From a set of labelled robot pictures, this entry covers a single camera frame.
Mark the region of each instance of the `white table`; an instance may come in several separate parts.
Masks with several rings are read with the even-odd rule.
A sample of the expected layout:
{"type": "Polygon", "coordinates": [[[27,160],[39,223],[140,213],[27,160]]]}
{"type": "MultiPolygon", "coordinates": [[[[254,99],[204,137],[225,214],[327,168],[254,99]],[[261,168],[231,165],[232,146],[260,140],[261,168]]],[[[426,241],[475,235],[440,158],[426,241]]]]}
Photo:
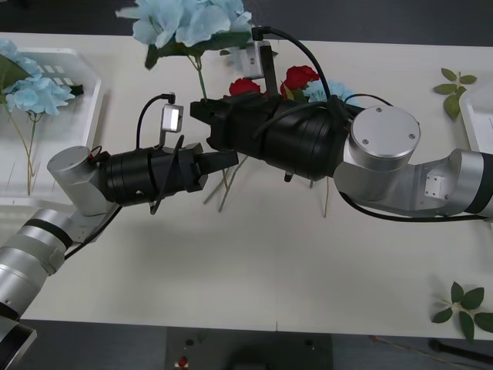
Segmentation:
{"type": "MultiPolygon", "coordinates": [[[[100,117],[100,143],[110,153],[131,150],[143,105],[174,91],[186,107],[200,98],[185,58],[161,59],[147,72],[146,49],[130,37],[0,34],[19,46],[79,50],[105,77],[109,93],[100,117]]],[[[309,61],[275,42],[277,78],[309,61]]],[[[431,88],[441,67],[493,77],[493,49],[308,42],[327,77],[373,93],[412,113],[422,139],[412,163],[467,146],[462,122],[449,121],[443,97],[431,88]]],[[[204,61],[210,97],[227,93],[233,70],[204,61]]],[[[157,140],[159,107],[149,110],[144,145],[157,140]]],[[[185,119],[186,143],[205,144],[209,128],[185,119]]],[[[177,136],[171,136],[174,144],[177,136]]],[[[437,296],[453,281],[486,287],[493,309],[493,233],[480,221],[392,224],[359,214],[325,182],[283,182],[283,172],[248,160],[224,211],[206,190],[166,199],[154,217],[146,205],[127,208],[101,236],[48,279],[25,318],[120,324],[280,331],[417,335],[459,338],[457,325],[430,323],[437,296]]],[[[2,233],[2,240],[7,237],[2,233]]],[[[491,339],[478,331],[476,338],[491,339]]]]}

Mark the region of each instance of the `blue hydrangea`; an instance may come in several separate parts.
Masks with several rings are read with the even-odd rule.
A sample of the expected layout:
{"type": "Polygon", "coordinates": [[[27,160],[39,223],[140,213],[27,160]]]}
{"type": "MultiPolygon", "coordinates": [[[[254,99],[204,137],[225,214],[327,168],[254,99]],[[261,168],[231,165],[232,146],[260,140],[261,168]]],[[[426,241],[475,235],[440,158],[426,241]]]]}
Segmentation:
{"type": "Polygon", "coordinates": [[[67,100],[74,98],[68,86],[59,86],[51,79],[41,78],[37,81],[18,81],[5,100],[10,112],[17,107],[25,112],[56,116],[60,113],[58,107],[67,106],[67,100]]]}
{"type": "MultiPolygon", "coordinates": [[[[348,89],[342,82],[335,82],[332,79],[328,79],[327,83],[329,84],[330,93],[337,95],[342,100],[354,94],[353,90],[348,89]]],[[[309,103],[327,101],[321,80],[309,82],[303,94],[308,98],[309,103]]]]}
{"type": "Polygon", "coordinates": [[[207,41],[218,32],[250,30],[252,15],[242,0],[136,0],[136,7],[116,15],[138,19],[133,35],[138,41],[162,48],[174,36],[185,46],[207,41]]]}
{"type": "MultiPolygon", "coordinates": [[[[38,63],[34,60],[24,57],[21,53],[17,51],[17,46],[14,42],[8,39],[0,39],[0,54],[4,57],[9,58],[13,62],[19,64],[19,66],[24,69],[31,77],[27,79],[30,81],[37,81],[41,79],[42,73],[38,68],[38,63]]],[[[12,90],[11,86],[5,87],[5,92],[9,93],[8,88],[12,90]]]]}
{"type": "Polygon", "coordinates": [[[11,40],[0,39],[0,54],[31,75],[3,89],[10,112],[17,107],[25,112],[58,115],[58,107],[67,106],[67,100],[75,98],[68,86],[59,86],[51,79],[42,78],[38,63],[19,53],[11,40]]]}

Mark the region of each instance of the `white basket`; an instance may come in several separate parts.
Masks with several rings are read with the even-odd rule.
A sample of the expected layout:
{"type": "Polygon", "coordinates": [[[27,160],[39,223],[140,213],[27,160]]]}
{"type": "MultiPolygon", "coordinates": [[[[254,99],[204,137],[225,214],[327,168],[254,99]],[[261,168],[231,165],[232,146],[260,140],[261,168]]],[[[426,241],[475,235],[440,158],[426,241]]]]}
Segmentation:
{"type": "Polygon", "coordinates": [[[460,100],[471,149],[493,153],[493,81],[466,91],[460,100]]]}
{"type": "MultiPolygon", "coordinates": [[[[98,124],[104,89],[93,67],[72,49],[19,49],[35,60],[43,77],[59,85],[83,85],[84,94],[59,107],[58,116],[44,115],[36,124],[32,149],[31,196],[27,195],[27,156],[15,127],[5,109],[0,109],[0,206],[50,207],[67,210],[72,202],[46,169],[48,161],[71,146],[91,147],[98,124]]],[[[25,112],[14,109],[12,114],[29,144],[32,122],[25,112]]]]}

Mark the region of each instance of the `black cable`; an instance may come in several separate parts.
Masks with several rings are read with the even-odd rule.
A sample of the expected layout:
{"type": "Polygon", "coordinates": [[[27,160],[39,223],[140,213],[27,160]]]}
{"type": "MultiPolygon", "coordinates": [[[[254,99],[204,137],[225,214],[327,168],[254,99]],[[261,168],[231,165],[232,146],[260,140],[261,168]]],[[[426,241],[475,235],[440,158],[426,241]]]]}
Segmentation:
{"type": "Polygon", "coordinates": [[[87,244],[91,243],[94,239],[96,239],[107,227],[111,222],[115,219],[116,215],[122,210],[122,207],[119,206],[116,208],[115,212],[110,216],[110,218],[92,235],[87,237],[82,244],[80,244],[78,247],[76,247],[72,252],[68,253],[65,255],[65,261],[67,261],[71,256],[79,252],[81,249],[83,249],[87,244]]]}
{"type": "Polygon", "coordinates": [[[144,116],[146,115],[147,109],[158,100],[168,100],[169,104],[175,103],[175,94],[161,94],[158,96],[154,96],[142,109],[140,113],[139,122],[137,123],[137,134],[136,134],[136,150],[140,149],[140,129],[142,128],[142,121],[144,120],[144,116]]]}
{"type": "Polygon", "coordinates": [[[171,157],[171,162],[169,163],[169,166],[166,169],[166,172],[164,174],[163,185],[161,185],[161,189],[159,189],[159,193],[158,193],[158,196],[156,199],[156,204],[154,204],[151,207],[151,214],[152,215],[156,214],[156,212],[159,208],[159,205],[161,204],[161,200],[163,200],[164,192],[166,190],[166,183],[168,182],[169,175],[171,174],[171,169],[173,168],[173,166],[176,162],[176,159],[178,158],[178,152],[179,152],[180,148],[182,147],[184,140],[185,140],[185,136],[181,135],[178,139],[178,142],[175,145],[175,149],[173,151],[173,156],[171,157]]]}
{"type": "Polygon", "coordinates": [[[373,99],[376,99],[376,100],[380,100],[382,103],[384,104],[387,104],[388,106],[393,106],[392,104],[390,104],[387,100],[383,100],[381,97],[378,97],[378,96],[375,96],[375,95],[371,95],[371,94],[353,94],[353,95],[350,95],[348,96],[345,100],[344,100],[344,104],[347,103],[347,101],[349,99],[353,99],[353,98],[356,98],[358,96],[368,96],[369,98],[373,98],[373,99]]]}
{"type": "Polygon", "coordinates": [[[339,193],[342,199],[352,206],[355,210],[366,214],[368,216],[372,216],[375,218],[379,218],[381,220],[387,221],[395,221],[395,222],[415,222],[415,223],[427,223],[427,222],[452,222],[452,221],[471,221],[471,220],[484,220],[487,217],[470,215],[470,216],[454,216],[454,217],[395,217],[388,216],[386,214],[378,214],[376,212],[372,212],[363,207],[358,206],[355,202],[352,201],[345,193],[339,193]]]}
{"type": "Polygon", "coordinates": [[[329,84],[327,83],[327,80],[325,79],[324,71],[322,70],[322,67],[320,67],[320,64],[318,63],[317,58],[315,58],[315,55],[313,55],[312,52],[305,45],[303,45],[301,42],[299,42],[297,39],[295,39],[292,35],[285,33],[284,31],[280,31],[279,29],[273,29],[269,26],[254,27],[252,29],[252,35],[253,35],[253,39],[255,41],[263,40],[263,35],[267,35],[267,34],[282,37],[283,39],[286,39],[287,41],[292,42],[302,52],[305,53],[305,55],[308,57],[308,59],[314,64],[314,67],[317,70],[318,76],[322,80],[322,86],[324,87],[325,96],[327,97],[327,100],[328,100],[330,97],[329,84]]]}
{"type": "Polygon", "coordinates": [[[254,140],[258,139],[260,135],[265,133],[266,130],[268,130],[274,123],[277,123],[280,120],[282,120],[282,118],[286,118],[286,117],[290,116],[291,114],[294,114],[296,112],[300,112],[301,110],[304,110],[307,108],[314,108],[317,106],[325,106],[326,104],[327,104],[326,102],[312,102],[312,103],[303,104],[302,106],[295,106],[291,109],[288,109],[285,112],[282,112],[280,115],[275,116],[275,117],[269,119],[268,121],[266,121],[265,123],[263,123],[262,126],[260,126],[258,129],[256,129],[253,132],[252,137],[254,140]]]}
{"type": "Polygon", "coordinates": [[[98,145],[98,146],[95,146],[94,148],[92,148],[92,150],[91,150],[91,154],[92,154],[92,156],[97,156],[98,154],[100,154],[100,153],[101,153],[101,151],[102,151],[102,146],[98,145]]]}

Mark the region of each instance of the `artificial leaf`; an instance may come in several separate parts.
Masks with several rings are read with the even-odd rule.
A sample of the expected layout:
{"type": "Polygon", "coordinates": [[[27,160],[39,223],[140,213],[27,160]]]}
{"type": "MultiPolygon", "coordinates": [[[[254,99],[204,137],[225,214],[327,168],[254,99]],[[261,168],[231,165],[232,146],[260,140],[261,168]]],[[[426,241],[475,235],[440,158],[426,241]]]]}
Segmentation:
{"type": "Polygon", "coordinates": [[[146,68],[151,69],[159,58],[166,56],[193,56],[200,57],[206,50],[223,50],[227,48],[244,47],[251,38],[250,32],[223,32],[212,35],[210,40],[202,41],[194,46],[186,47],[173,38],[162,48],[149,45],[146,58],[146,68]]]}
{"type": "Polygon", "coordinates": [[[452,314],[454,312],[452,311],[451,308],[447,308],[446,310],[438,312],[432,319],[431,322],[434,322],[435,324],[443,324],[444,322],[447,322],[450,320],[452,317],[452,314]]]}
{"type": "Polygon", "coordinates": [[[472,83],[475,83],[478,78],[473,75],[466,75],[466,76],[461,76],[460,80],[461,83],[465,85],[471,85],[472,83]]]}
{"type": "Polygon", "coordinates": [[[458,88],[457,92],[455,92],[455,95],[460,99],[462,94],[468,91],[465,87],[461,86],[458,88]]]}
{"type": "Polygon", "coordinates": [[[84,86],[82,85],[71,86],[70,93],[75,96],[82,95],[84,93],[84,86]]]}
{"type": "Polygon", "coordinates": [[[293,91],[293,96],[294,96],[294,100],[296,100],[297,102],[300,102],[300,103],[306,103],[307,102],[307,98],[303,94],[303,90],[302,89],[296,89],[296,90],[294,90],[293,91]]]}
{"type": "Polygon", "coordinates": [[[294,100],[293,92],[291,90],[289,90],[284,83],[283,83],[283,86],[284,86],[284,90],[286,91],[286,97],[290,100],[294,100]]]}
{"type": "Polygon", "coordinates": [[[472,317],[467,312],[459,312],[459,321],[461,322],[461,329],[465,338],[470,343],[475,343],[475,323],[472,321],[472,317]]]}
{"type": "Polygon", "coordinates": [[[0,54],[0,90],[12,86],[18,81],[31,77],[24,69],[19,67],[15,62],[0,54]]]}
{"type": "Polygon", "coordinates": [[[489,331],[490,333],[493,333],[493,314],[476,314],[475,323],[484,331],[489,331]]]}
{"type": "Polygon", "coordinates": [[[449,81],[454,82],[457,80],[457,76],[450,69],[442,68],[441,74],[444,75],[444,77],[449,81]]]}
{"type": "Polygon", "coordinates": [[[457,89],[457,85],[454,83],[444,83],[433,88],[433,91],[441,95],[452,94],[457,89]]]}
{"type": "Polygon", "coordinates": [[[457,284],[455,281],[452,285],[451,296],[452,296],[452,303],[460,302],[464,297],[464,289],[462,289],[462,286],[457,284]]]}
{"type": "Polygon", "coordinates": [[[444,101],[445,112],[452,118],[456,119],[461,112],[461,107],[459,106],[459,98],[457,95],[450,95],[444,101]]]}
{"type": "Polygon", "coordinates": [[[462,298],[461,306],[466,310],[475,310],[481,306],[483,300],[485,299],[485,289],[476,288],[472,291],[468,291],[464,298],[462,298]]]}
{"type": "Polygon", "coordinates": [[[159,59],[159,54],[157,52],[156,46],[149,45],[149,48],[147,48],[147,57],[145,63],[146,68],[151,70],[156,65],[157,59],[159,59]]]}

